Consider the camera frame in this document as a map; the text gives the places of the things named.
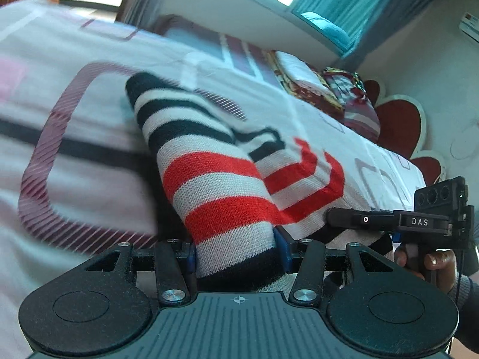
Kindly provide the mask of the person's right hand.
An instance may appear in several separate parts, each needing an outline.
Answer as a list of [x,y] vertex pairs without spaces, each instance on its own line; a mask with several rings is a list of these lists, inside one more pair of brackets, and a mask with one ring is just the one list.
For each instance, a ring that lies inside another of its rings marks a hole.
[[[394,252],[395,262],[411,272],[414,276],[425,280],[423,274],[418,270],[416,246],[410,245],[411,256],[407,252],[406,246],[399,246]],[[449,293],[455,287],[457,261],[455,253],[452,250],[436,250],[425,255],[423,259],[424,267],[431,273],[436,273],[435,286],[444,293]]]

